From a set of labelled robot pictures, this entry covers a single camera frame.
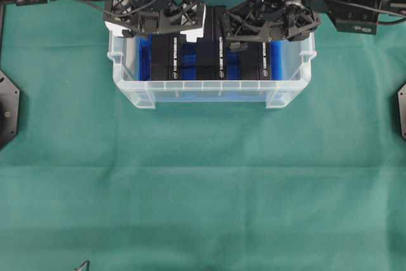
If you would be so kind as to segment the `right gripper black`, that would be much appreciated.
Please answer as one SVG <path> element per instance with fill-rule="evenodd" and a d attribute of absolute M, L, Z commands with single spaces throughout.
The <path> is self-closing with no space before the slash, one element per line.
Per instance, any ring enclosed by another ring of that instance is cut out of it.
<path fill-rule="evenodd" d="M 321 24 L 300 0 L 246 0 L 221 16 L 225 39 L 238 43 L 303 41 Z"/>

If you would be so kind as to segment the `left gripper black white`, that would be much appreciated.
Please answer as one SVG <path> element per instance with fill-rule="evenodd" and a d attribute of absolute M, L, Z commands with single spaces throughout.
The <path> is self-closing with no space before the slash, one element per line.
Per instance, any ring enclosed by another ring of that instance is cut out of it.
<path fill-rule="evenodd" d="M 117 37 L 181 34 L 190 43 L 204 36 L 207 7 L 200 0 L 107 0 L 103 19 Z"/>

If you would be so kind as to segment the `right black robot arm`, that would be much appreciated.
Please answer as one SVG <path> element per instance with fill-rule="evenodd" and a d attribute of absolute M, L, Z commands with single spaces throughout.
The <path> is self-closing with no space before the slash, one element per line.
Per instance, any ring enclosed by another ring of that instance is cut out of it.
<path fill-rule="evenodd" d="M 405 22 L 405 0 L 246 0 L 220 18 L 233 43 L 302 41 L 329 17 L 338 32 L 374 35 L 380 25 Z"/>

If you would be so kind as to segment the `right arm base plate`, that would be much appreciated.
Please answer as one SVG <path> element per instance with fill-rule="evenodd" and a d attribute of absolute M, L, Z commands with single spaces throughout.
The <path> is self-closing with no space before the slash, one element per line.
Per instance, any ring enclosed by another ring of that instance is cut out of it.
<path fill-rule="evenodd" d="M 398 90 L 398 108 L 402 138 L 406 139 L 406 84 Z"/>

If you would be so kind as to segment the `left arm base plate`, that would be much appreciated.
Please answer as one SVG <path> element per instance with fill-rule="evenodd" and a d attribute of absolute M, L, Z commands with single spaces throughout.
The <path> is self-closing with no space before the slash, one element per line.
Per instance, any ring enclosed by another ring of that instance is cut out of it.
<path fill-rule="evenodd" d="M 1 149 L 3 149 L 18 134 L 18 114 L 20 90 L 1 71 Z"/>

